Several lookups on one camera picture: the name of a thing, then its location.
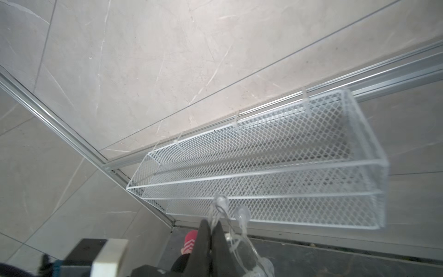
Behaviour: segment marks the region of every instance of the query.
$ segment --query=metal frame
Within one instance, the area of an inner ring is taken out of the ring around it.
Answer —
[[[346,88],[354,93],[358,101],[364,101],[438,80],[443,80],[443,40],[375,63],[338,78],[332,78],[326,82],[313,84],[309,86],[305,92],[310,96],[337,88]],[[32,114],[42,120],[51,130],[58,134],[64,141],[76,149],[89,162],[94,164],[100,171],[123,189],[125,189],[129,178],[122,173],[119,168],[140,163],[144,156],[156,145],[151,144],[107,161],[103,155],[94,149],[87,141],[85,141],[1,66],[0,88],[10,94],[20,104],[25,106]],[[229,122],[234,122],[237,119],[247,118],[302,98],[303,91],[301,89],[293,90],[283,96],[272,99],[265,104],[241,110],[237,114],[228,115],[218,121],[190,130],[181,136],[162,140],[157,143],[157,146],[162,147],[170,144],[178,139],[178,137],[190,137],[225,125]],[[134,198],[153,212],[154,215],[166,225],[169,227],[174,226],[175,220],[173,218],[150,207],[150,205],[141,201],[139,198]]]

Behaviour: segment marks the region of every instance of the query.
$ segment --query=wire mesh shelf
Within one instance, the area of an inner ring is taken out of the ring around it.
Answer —
[[[335,90],[155,149],[127,190],[169,215],[207,216],[222,194],[251,221],[377,229],[387,173],[355,99]]]

